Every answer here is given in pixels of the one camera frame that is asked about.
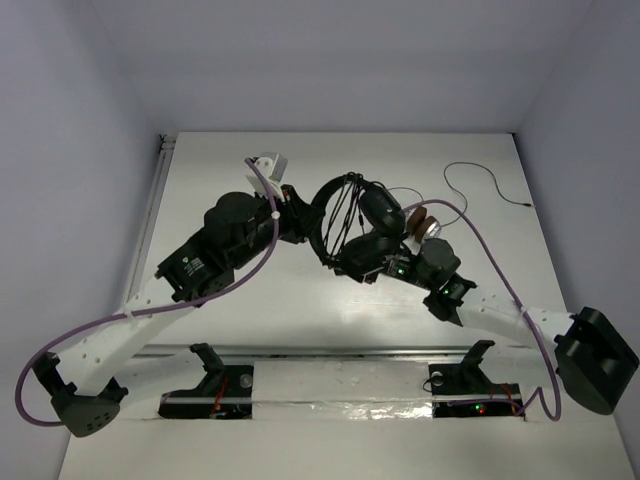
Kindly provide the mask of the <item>black headphones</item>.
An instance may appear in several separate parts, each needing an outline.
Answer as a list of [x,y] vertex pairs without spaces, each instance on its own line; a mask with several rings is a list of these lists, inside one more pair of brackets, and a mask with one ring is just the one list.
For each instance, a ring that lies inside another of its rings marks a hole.
[[311,205],[323,216],[310,245],[321,264],[337,276],[370,284],[369,275],[402,250],[406,215],[379,181],[346,173],[323,185]]

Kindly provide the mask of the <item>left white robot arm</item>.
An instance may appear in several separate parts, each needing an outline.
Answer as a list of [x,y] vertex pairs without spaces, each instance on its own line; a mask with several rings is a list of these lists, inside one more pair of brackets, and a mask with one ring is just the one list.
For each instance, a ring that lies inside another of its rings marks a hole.
[[79,341],[55,352],[49,342],[25,367],[50,396],[64,427],[77,438],[113,421],[141,379],[125,364],[165,328],[204,304],[246,284],[278,241],[310,240],[324,215],[294,187],[270,193],[230,192],[204,215],[203,225],[157,267],[153,278],[115,314],[62,335]]

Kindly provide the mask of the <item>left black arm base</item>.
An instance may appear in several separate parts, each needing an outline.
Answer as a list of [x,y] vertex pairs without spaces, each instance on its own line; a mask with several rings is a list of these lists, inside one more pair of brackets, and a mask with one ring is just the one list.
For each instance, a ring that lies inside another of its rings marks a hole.
[[189,352],[199,360],[199,383],[164,393],[158,415],[171,420],[251,419],[254,366],[225,365],[205,343],[191,345]]

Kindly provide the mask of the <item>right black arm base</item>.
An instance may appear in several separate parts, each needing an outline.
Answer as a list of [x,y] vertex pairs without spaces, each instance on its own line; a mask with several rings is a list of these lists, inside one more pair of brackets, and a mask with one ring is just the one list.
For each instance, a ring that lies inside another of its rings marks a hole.
[[432,395],[435,418],[524,417],[517,383],[494,383],[481,369],[493,340],[479,340],[457,363],[429,366],[422,384]]

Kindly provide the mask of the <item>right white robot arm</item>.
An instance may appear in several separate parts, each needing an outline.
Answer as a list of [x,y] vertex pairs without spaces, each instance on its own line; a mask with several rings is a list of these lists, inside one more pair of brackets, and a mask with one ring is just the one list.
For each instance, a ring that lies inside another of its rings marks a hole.
[[639,367],[636,353],[602,312],[554,312],[490,294],[457,273],[461,261],[445,240],[429,239],[413,253],[384,238],[375,247],[375,265],[380,274],[427,290],[423,304],[438,320],[546,354],[564,391],[591,412],[612,414]]

